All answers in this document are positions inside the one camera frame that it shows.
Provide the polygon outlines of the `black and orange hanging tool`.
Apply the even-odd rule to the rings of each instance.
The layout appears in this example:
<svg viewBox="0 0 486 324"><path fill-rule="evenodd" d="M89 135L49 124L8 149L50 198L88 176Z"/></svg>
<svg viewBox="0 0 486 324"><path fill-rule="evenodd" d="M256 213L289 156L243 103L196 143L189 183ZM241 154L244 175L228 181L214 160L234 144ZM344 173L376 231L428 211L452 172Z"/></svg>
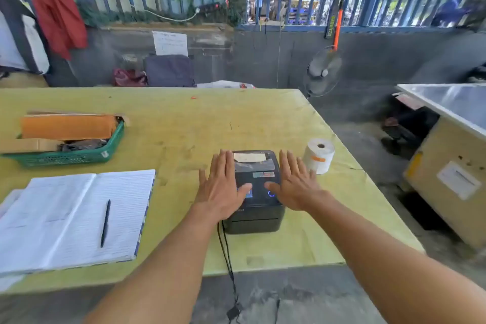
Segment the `black and orange hanging tool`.
<svg viewBox="0 0 486 324"><path fill-rule="evenodd" d="M338 49L339 34L343 19L343 7L345 0L332 0L329 18L326 29L326 39L331 41L331 45L328 47L331 51L335 52Z"/></svg>

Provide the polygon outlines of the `green plastic basket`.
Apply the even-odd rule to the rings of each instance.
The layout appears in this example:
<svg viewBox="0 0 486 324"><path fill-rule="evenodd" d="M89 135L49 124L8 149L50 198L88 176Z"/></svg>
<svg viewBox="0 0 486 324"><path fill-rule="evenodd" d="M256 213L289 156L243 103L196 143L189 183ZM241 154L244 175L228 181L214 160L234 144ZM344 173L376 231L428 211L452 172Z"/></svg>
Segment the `green plastic basket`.
<svg viewBox="0 0 486 324"><path fill-rule="evenodd" d="M44 153L0 154L1 157L12 159L23 167L51 167L106 163L116 153L119 143L125 134L125 121L118 117L118 125L106 144L97 149L54 151Z"/></svg>

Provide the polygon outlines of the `person's left hand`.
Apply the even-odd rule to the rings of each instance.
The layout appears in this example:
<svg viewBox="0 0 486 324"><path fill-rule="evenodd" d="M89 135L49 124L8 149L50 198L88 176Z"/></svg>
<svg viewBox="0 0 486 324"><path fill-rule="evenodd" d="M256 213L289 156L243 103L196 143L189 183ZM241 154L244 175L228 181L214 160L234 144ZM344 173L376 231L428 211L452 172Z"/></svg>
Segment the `person's left hand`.
<svg viewBox="0 0 486 324"><path fill-rule="evenodd" d="M227 154L227 179L218 179L218 154L211 159L210 173L206 175L208 181L205 194L196 194L193 209L197 211L205 221L215 225L228 219L244 202L245 198L238 198L235 177L235 161L233 152L226 150Z"/></svg>

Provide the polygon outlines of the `brown cardboard piece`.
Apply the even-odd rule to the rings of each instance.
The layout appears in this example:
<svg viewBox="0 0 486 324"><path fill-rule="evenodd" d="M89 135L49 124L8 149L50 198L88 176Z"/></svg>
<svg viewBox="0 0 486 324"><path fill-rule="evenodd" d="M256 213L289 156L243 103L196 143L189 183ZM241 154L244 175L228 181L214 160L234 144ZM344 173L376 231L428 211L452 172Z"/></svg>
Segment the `brown cardboard piece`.
<svg viewBox="0 0 486 324"><path fill-rule="evenodd" d="M56 152L62 148L63 141L43 138L15 138L0 140L0 154Z"/></svg>

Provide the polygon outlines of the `person's left forearm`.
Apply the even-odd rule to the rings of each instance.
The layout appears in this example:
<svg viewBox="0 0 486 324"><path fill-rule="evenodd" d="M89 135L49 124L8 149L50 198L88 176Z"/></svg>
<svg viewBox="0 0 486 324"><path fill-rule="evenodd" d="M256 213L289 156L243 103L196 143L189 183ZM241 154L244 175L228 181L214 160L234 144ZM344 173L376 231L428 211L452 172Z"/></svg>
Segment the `person's left forearm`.
<svg viewBox="0 0 486 324"><path fill-rule="evenodd" d="M227 208L194 204L150 256L111 290L84 324L189 324L209 241Z"/></svg>

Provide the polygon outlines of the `loose white paper sheet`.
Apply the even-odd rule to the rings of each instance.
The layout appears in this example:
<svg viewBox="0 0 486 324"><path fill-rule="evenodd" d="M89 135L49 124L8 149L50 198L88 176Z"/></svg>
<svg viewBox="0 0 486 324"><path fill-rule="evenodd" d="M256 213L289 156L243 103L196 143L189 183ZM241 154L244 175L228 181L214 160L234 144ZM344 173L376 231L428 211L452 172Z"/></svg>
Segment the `loose white paper sheet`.
<svg viewBox="0 0 486 324"><path fill-rule="evenodd" d="M12 190L0 204L0 219L7 213L9 208L21 195L22 189ZM25 278L26 274L20 273L1 273L0 272L0 293L3 293Z"/></svg>

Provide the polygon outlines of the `person's right hand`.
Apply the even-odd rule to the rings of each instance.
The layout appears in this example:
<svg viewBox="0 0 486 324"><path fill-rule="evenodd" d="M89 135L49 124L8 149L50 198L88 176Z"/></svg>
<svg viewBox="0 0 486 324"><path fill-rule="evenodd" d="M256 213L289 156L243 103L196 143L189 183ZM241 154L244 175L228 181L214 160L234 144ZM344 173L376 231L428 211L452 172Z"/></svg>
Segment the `person's right hand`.
<svg viewBox="0 0 486 324"><path fill-rule="evenodd" d="M288 153L290 151L280 150L280 184L283 188L283 194L278 200L287 208L295 211L310 211L314 206L331 201L333 196L330 192L324 190L319 185L319 190L309 188L309 170L304 165L303 160L299 158L300 179L288 180Z"/></svg>

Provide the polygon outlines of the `orange paper package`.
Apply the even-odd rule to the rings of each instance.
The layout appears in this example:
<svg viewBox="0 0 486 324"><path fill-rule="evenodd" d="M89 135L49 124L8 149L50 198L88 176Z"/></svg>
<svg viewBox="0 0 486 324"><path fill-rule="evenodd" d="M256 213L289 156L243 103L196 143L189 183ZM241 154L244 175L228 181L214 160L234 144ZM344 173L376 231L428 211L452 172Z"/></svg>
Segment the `orange paper package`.
<svg viewBox="0 0 486 324"><path fill-rule="evenodd" d="M23 138L75 141L110 138L118 119L105 114L39 114L24 116L20 124Z"/></svg>

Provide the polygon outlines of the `dark crumpled bag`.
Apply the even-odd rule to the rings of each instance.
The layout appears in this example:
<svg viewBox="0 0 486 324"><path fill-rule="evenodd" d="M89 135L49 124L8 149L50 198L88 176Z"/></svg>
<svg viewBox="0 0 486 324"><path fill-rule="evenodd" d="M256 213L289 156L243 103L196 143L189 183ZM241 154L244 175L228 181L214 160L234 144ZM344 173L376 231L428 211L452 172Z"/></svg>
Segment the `dark crumpled bag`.
<svg viewBox="0 0 486 324"><path fill-rule="evenodd" d="M107 144L106 139L86 139L79 141L68 141L60 146L62 152L82 151L82 150L94 150L102 148Z"/></svg>

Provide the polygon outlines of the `white paper label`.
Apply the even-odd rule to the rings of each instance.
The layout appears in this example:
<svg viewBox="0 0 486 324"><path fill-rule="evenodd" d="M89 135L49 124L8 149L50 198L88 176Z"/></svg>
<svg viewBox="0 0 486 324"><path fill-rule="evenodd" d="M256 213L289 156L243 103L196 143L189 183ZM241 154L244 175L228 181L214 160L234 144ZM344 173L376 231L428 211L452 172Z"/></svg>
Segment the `white paper label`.
<svg viewBox="0 0 486 324"><path fill-rule="evenodd" d="M436 176L463 201L470 199L482 186L481 181L454 161L449 161Z"/></svg>

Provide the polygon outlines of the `person's right forearm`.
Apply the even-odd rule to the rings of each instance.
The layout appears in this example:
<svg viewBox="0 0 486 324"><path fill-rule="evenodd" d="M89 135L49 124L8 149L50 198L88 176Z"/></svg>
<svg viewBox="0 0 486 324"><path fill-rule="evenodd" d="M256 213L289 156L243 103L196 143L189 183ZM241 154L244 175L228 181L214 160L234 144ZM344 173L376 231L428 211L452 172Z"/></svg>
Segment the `person's right forearm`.
<svg viewBox="0 0 486 324"><path fill-rule="evenodd" d="M328 192L302 209L322 227L388 324L486 324L486 290L398 241Z"/></svg>

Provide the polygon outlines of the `maroon bag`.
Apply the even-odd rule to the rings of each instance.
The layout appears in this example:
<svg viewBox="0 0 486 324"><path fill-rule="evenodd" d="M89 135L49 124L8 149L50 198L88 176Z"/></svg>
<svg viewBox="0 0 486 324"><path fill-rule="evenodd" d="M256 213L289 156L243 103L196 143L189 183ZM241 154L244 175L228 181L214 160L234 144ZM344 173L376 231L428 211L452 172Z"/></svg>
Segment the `maroon bag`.
<svg viewBox="0 0 486 324"><path fill-rule="evenodd" d="M113 70L113 86L115 87L147 87L148 78L144 71L135 69L121 69Z"/></svg>

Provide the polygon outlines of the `black label printer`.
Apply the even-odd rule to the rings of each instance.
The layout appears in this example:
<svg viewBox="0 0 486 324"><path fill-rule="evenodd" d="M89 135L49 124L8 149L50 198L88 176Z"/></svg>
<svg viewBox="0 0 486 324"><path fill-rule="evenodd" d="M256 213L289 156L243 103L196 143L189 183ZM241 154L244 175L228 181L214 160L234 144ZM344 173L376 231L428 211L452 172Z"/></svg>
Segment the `black label printer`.
<svg viewBox="0 0 486 324"><path fill-rule="evenodd" d="M265 183L280 183L280 167L271 150L237 150L233 152L237 188L252 184L252 189L237 211L222 222L228 235L276 232L282 223L285 207Z"/></svg>

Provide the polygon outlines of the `grey electric fan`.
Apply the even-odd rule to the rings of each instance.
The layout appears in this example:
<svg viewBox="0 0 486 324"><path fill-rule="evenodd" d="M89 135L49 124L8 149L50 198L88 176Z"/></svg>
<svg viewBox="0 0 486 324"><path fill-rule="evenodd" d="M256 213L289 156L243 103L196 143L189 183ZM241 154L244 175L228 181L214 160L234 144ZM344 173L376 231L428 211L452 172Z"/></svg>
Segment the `grey electric fan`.
<svg viewBox="0 0 486 324"><path fill-rule="evenodd" d="M307 66L305 96L309 99L329 94L337 85L342 64L343 60L334 45L316 53Z"/></svg>

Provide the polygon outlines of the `red hanging cloth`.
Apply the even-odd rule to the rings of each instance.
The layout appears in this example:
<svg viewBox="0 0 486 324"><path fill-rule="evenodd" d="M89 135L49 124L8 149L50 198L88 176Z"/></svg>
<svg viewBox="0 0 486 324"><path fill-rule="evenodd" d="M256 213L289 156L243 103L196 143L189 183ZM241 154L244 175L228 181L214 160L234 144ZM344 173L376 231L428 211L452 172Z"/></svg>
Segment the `red hanging cloth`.
<svg viewBox="0 0 486 324"><path fill-rule="evenodd" d="M50 49L70 61L72 49L88 46L88 33L74 0L33 0L41 30Z"/></svg>

